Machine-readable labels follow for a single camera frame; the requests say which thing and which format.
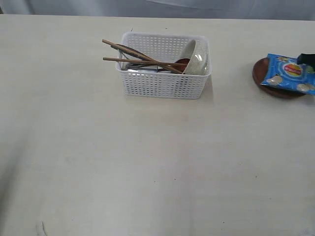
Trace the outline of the blue Lay's chips bag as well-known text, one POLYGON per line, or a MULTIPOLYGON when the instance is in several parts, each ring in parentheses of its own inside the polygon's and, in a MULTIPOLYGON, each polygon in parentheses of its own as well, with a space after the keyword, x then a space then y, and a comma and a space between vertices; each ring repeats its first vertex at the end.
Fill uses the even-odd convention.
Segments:
POLYGON ((268 54, 268 71, 263 86, 304 94, 315 94, 315 66, 297 64, 297 58, 268 54))

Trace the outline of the brown wooden plate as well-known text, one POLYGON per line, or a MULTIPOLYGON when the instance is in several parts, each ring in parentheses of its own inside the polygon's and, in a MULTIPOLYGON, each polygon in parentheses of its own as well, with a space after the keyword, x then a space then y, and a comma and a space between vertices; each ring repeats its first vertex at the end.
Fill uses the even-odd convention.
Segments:
POLYGON ((260 83, 264 80, 267 74, 268 65, 269 59, 262 58, 259 61, 257 61, 253 66, 252 78, 259 89, 273 97, 281 99, 295 99, 305 95, 304 93, 301 92, 289 91, 261 85, 260 83))

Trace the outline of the brown wooden chopstick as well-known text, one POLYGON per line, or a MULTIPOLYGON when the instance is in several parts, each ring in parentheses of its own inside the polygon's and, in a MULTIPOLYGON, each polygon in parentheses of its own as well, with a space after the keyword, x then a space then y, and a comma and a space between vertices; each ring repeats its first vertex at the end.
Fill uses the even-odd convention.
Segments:
POLYGON ((146 61, 146 60, 127 60, 127 59, 119 59, 119 58, 107 58, 103 57, 105 61, 115 61, 115 62, 135 62, 138 64, 153 64, 153 65, 167 65, 171 62, 160 62, 160 61, 146 61))
MULTIPOLYGON (((137 57, 137 58, 139 58, 139 60, 158 61, 158 60, 155 60, 155 59, 153 59, 153 58, 151 58, 151 57, 149 57, 149 56, 147 56, 147 55, 145 55, 145 54, 143 54, 143 53, 141 53, 141 52, 139 52, 139 51, 137 51, 137 50, 135 50, 133 48, 127 47, 125 45, 116 44, 116 43, 113 43, 113 42, 105 40, 105 39, 103 39, 102 42, 107 44, 107 45, 109 45, 111 48, 113 48, 113 49, 115 49, 117 51, 120 49, 123 52, 125 52, 125 53, 127 53, 127 54, 129 54, 131 56, 137 57)), ((172 67, 167 67, 166 66, 165 68, 168 68, 170 70, 176 71, 172 67)))

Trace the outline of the speckled white ceramic bowl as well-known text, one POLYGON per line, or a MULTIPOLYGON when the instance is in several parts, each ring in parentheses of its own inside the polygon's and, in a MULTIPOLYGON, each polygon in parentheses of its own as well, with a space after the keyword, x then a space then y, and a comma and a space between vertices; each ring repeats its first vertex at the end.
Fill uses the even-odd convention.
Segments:
POLYGON ((206 74, 208 53, 204 40, 192 39, 182 50, 181 58, 189 59, 184 74, 200 76, 206 74))

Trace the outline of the brown wooden spoon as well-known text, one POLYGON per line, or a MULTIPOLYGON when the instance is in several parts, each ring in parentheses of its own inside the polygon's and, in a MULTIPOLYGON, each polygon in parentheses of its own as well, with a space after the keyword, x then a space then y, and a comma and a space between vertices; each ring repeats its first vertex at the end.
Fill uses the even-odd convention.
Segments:
POLYGON ((159 68, 157 70, 157 72, 170 72, 170 73, 176 73, 176 74, 182 74, 184 72, 184 70, 186 69, 188 63, 189 63, 190 59, 188 58, 184 58, 184 59, 179 59, 177 60, 176 62, 174 63, 170 63, 170 64, 167 64, 167 65, 163 65, 163 67, 159 68), (175 69, 176 71, 174 70, 170 70, 168 68, 165 68, 165 67, 172 67, 173 69, 175 69))

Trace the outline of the white perforated plastic basket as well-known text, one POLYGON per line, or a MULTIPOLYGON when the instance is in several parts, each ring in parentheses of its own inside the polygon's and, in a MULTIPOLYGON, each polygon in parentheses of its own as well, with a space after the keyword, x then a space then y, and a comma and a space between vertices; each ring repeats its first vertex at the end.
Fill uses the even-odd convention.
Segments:
POLYGON ((206 37, 126 32, 122 37, 122 44, 155 60, 176 62, 182 59, 182 50, 192 39, 201 39, 207 44, 208 63, 205 75, 131 72, 122 70, 117 63, 116 69, 120 74, 124 93, 144 97, 198 99, 212 72, 210 46, 206 37))

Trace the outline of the silver metal fork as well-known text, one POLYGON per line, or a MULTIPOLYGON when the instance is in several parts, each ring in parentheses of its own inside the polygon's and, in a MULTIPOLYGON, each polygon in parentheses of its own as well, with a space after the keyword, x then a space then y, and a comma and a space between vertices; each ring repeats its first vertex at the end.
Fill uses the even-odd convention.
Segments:
MULTIPOLYGON (((131 56, 125 52, 123 52, 122 50, 118 50, 119 52, 119 58, 121 59, 127 59, 127 60, 139 60, 139 58, 131 56)), ((119 62, 121 69, 122 70, 126 70, 126 68, 129 67, 140 67, 141 65, 135 62, 119 62)))

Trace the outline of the silver metal cup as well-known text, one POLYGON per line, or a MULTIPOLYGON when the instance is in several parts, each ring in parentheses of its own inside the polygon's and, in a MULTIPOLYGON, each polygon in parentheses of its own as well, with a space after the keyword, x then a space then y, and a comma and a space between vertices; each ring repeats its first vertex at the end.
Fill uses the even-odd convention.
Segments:
POLYGON ((131 72, 157 73, 158 66, 152 64, 128 63, 125 66, 125 70, 131 72))

